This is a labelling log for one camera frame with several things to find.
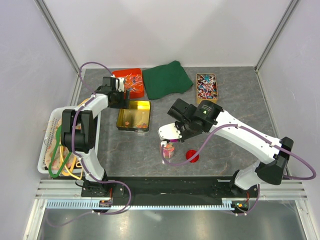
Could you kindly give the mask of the clear glass jar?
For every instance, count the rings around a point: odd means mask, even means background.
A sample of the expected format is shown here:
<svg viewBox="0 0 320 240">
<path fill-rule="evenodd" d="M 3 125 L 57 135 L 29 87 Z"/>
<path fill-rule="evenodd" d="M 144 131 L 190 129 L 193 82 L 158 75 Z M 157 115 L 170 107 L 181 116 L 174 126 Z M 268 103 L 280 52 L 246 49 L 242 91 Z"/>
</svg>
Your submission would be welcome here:
<svg viewBox="0 0 320 240">
<path fill-rule="evenodd" d="M 171 141 L 160 142 L 160 154 L 168 161 L 174 156 L 175 146 Z"/>
</svg>

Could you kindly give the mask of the gold tin with star candies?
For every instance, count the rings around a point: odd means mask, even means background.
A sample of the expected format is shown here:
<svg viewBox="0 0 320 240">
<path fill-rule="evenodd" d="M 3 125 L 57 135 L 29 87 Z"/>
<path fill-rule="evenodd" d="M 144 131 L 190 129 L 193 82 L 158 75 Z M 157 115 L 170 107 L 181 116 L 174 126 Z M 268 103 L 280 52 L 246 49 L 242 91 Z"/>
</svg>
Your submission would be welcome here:
<svg viewBox="0 0 320 240">
<path fill-rule="evenodd" d="M 119 131 L 147 133 L 150 129 L 151 102 L 131 100 L 129 108 L 120 109 L 116 121 Z"/>
</svg>

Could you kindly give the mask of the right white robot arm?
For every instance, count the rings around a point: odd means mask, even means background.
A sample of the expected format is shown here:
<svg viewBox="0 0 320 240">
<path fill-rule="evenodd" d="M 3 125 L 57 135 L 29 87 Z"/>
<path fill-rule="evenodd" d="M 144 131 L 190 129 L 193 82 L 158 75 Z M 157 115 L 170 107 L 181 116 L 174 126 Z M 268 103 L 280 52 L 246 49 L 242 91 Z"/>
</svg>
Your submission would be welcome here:
<svg viewBox="0 0 320 240">
<path fill-rule="evenodd" d="M 265 135 L 233 117 L 221 106 L 203 100 L 198 106 L 178 98 L 168 111 L 174 123 L 163 125 L 158 130 L 162 141 L 187 139 L 202 133 L 217 134 L 250 152 L 257 162 L 237 170 L 229 182 L 229 191 L 235 197 L 260 183 L 278 186 L 282 183 L 293 140 Z"/>
</svg>

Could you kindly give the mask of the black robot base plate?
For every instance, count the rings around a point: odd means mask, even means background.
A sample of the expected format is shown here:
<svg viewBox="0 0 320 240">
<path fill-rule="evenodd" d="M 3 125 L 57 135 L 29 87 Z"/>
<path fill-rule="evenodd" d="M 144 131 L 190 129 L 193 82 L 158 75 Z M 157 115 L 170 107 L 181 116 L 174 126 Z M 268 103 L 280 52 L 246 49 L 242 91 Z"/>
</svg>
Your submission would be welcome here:
<svg viewBox="0 0 320 240">
<path fill-rule="evenodd" d="M 82 197 L 124 197 L 128 186 L 133 197 L 138 195 L 203 195 L 217 198 L 255 198 L 258 186 L 248 190 L 236 187 L 231 176 L 115 176 L 108 184 L 85 180 Z"/>
</svg>

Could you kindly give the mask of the red jar lid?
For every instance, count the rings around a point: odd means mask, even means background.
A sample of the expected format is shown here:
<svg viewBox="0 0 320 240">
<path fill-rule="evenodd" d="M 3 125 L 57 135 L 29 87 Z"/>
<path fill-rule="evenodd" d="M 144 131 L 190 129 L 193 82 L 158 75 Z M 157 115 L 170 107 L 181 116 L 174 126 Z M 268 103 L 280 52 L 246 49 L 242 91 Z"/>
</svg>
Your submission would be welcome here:
<svg viewBox="0 0 320 240">
<path fill-rule="evenodd" d="M 199 155 L 197 154 L 197 151 L 194 149 L 190 149 L 185 154 L 186 160 L 188 160 L 190 163 L 196 163 L 199 160 Z"/>
</svg>

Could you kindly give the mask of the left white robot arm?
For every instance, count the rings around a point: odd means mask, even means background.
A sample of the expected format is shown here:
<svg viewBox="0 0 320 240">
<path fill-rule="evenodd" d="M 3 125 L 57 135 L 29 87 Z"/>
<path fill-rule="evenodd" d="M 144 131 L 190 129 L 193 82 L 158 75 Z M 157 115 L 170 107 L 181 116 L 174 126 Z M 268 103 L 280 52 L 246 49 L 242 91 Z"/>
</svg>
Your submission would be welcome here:
<svg viewBox="0 0 320 240">
<path fill-rule="evenodd" d="M 107 76 L 102 85 L 80 106 L 67 108 L 61 118 L 61 144 L 77 157 L 85 172 L 85 179 L 94 182 L 92 191 L 106 196 L 110 185 L 106 171 L 95 152 L 98 115 L 107 108 L 128 109 L 130 92 L 125 89 L 125 78 Z"/>
</svg>

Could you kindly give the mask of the magenta plastic scoop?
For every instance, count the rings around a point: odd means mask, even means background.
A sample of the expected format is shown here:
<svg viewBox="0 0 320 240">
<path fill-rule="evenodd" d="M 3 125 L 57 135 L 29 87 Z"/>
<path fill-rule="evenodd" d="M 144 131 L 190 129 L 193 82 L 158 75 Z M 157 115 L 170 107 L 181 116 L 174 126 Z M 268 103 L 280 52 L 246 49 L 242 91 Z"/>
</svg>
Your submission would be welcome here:
<svg viewBox="0 0 320 240">
<path fill-rule="evenodd" d="M 169 141 L 170 144 L 174 144 L 174 143 L 178 143 L 178 142 L 179 142 L 178 139 L 171 139 L 171 140 Z"/>
</svg>

